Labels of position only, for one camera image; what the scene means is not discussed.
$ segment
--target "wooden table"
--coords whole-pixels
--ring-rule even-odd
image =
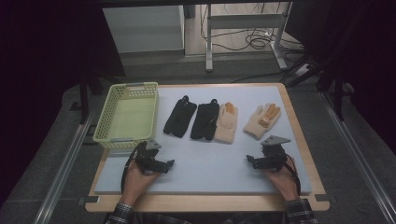
[[[295,135],[297,145],[300,149],[309,180],[312,186],[312,192],[309,195],[302,196],[308,199],[314,211],[325,211],[329,209],[328,201],[317,200],[317,196],[326,195],[326,192],[318,175],[317,168],[312,159],[308,145],[305,142],[300,124],[294,113],[288,93],[283,84],[280,83],[262,83],[262,84],[206,84],[206,85],[189,85],[189,87],[249,87],[249,86],[276,86],[279,89],[286,112],[290,119],[291,128]],[[166,85],[160,88],[177,88],[186,87],[182,85]],[[92,183],[89,196],[98,197],[95,203],[86,203],[85,208],[90,212],[112,212],[120,195],[98,195],[94,192],[96,182],[101,174],[102,168],[106,162],[108,149],[104,150],[102,159],[99,163],[95,178]],[[146,194],[142,195],[134,206],[137,212],[235,212],[235,211],[283,211],[284,201],[280,195],[161,195]]]

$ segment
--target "glove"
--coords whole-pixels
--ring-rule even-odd
[[[187,95],[178,100],[171,116],[165,123],[163,132],[172,133],[176,137],[183,137],[189,127],[191,117],[196,108],[197,105],[189,102],[189,97]]]
[[[235,136],[235,129],[238,120],[238,108],[230,102],[221,105],[219,117],[216,122],[215,139],[231,144]]]
[[[213,99],[210,104],[199,105],[195,122],[192,125],[191,138],[204,137],[207,141],[211,141],[215,135],[218,115],[219,104],[216,99]]]
[[[251,115],[244,131],[260,140],[265,132],[268,132],[274,126],[279,116],[280,108],[276,107],[275,104],[259,105]]]

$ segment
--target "beige glove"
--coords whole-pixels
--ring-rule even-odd
[[[276,107],[275,104],[259,105],[251,115],[244,131],[260,140],[265,132],[268,132],[274,126],[279,116],[280,108]]]
[[[233,106],[230,102],[221,105],[216,123],[215,139],[231,144],[235,136],[237,120],[238,108],[236,106]]]

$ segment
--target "black glove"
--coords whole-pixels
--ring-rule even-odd
[[[189,102],[189,97],[187,95],[178,100],[171,116],[165,123],[163,132],[172,133],[174,136],[180,138],[183,137],[189,127],[191,117],[196,108],[197,105]]]
[[[191,130],[192,139],[205,138],[211,141],[216,131],[216,121],[219,116],[219,104],[213,99],[210,104],[199,105],[197,116]]]

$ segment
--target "wall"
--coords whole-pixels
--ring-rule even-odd
[[[119,53],[184,49],[183,6],[104,9]]]

